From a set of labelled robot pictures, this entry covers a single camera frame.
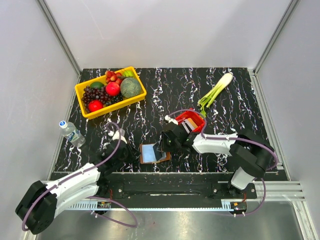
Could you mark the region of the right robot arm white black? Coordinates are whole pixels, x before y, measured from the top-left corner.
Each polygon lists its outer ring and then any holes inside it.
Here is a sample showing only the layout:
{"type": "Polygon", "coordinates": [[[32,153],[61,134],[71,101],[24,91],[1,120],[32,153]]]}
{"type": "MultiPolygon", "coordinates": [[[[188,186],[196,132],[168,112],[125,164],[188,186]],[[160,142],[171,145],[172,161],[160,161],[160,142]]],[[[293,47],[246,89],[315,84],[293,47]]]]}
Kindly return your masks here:
{"type": "Polygon", "coordinates": [[[159,141],[163,152],[185,150],[198,154],[223,154],[235,159],[237,169],[227,186],[228,194],[239,198],[249,183],[262,179],[267,170],[278,164],[275,150],[254,132],[244,130],[227,135],[205,134],[204,130],[188,132],[181,124],[168,123],[159,141]]]}

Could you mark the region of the red plastic card box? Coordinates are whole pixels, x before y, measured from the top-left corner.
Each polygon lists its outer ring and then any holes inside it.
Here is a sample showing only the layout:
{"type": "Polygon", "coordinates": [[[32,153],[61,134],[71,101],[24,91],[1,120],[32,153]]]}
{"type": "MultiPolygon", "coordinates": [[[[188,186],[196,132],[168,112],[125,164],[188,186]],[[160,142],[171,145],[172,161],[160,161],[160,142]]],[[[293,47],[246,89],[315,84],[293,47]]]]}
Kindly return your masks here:
{"type": "Polygon", "coordinates": [[[182,124],[188,133],[201,132],[205,125],[204,118],[194,112],[191,108],[188,111],[184,110],[180,115],[175,117],[175,120],[179,125],[182,124]]]}

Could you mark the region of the grey silver credit card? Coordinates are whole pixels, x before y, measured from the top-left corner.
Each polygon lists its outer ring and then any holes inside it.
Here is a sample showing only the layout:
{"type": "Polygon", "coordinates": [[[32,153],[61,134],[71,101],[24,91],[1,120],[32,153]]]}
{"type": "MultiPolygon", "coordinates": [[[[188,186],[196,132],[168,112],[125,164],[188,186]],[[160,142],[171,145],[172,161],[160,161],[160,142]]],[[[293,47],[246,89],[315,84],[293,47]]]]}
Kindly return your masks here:
{"type": "Polygon", "coordinates": [[[168,161],[171,159],[171,154],[169,152],[164,152],[161,149],[161,141],[156,142],[153,147],[154,157],[156,162],[168,161]]]}

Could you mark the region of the brown leather card holder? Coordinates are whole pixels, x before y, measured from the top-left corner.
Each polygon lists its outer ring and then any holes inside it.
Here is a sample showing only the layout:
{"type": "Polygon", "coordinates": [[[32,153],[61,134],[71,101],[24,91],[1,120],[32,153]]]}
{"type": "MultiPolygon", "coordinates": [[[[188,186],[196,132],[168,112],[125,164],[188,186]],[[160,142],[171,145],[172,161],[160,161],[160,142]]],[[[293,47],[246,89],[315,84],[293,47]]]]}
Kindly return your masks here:
{"type": "Polygon", "coordinates": [[[169,161],[172,158],[170,152],[164,152],[160,149],[159,142],[141,144],[139,150],[141,164],[157,164],[169,161]]]}

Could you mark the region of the light blue credit card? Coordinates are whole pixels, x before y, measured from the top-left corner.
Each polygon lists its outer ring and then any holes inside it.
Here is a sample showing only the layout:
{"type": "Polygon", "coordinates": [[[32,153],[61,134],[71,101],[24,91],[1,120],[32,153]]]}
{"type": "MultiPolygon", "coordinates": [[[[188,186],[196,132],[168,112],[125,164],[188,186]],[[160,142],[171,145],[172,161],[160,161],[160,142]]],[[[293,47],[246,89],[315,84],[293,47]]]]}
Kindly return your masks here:
{"type": "Polygon", "coordinates": [[[142,162],[144,164],[153,163],[156,161],[153,145],[154,144],[143,144],[141,146],[141,156],[142,156],[142,162]]]}

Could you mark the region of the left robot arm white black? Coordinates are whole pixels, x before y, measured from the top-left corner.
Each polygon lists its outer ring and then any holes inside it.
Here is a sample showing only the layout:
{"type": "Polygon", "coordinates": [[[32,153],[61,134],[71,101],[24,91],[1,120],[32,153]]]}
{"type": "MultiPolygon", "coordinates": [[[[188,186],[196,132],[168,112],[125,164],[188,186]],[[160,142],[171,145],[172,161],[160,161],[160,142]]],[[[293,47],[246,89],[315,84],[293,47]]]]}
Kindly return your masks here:
{"type": "Polygon", "coordinates": [[[83,199],[113,197],[108,176],[141,155],[124,139],[112,140],[101,151],[85,144],[81,152],[89,161],[79,170],[47,183],[38,180],[29,187],[15,209],[23,231],[43,232],[59,214],[83,199]]]}

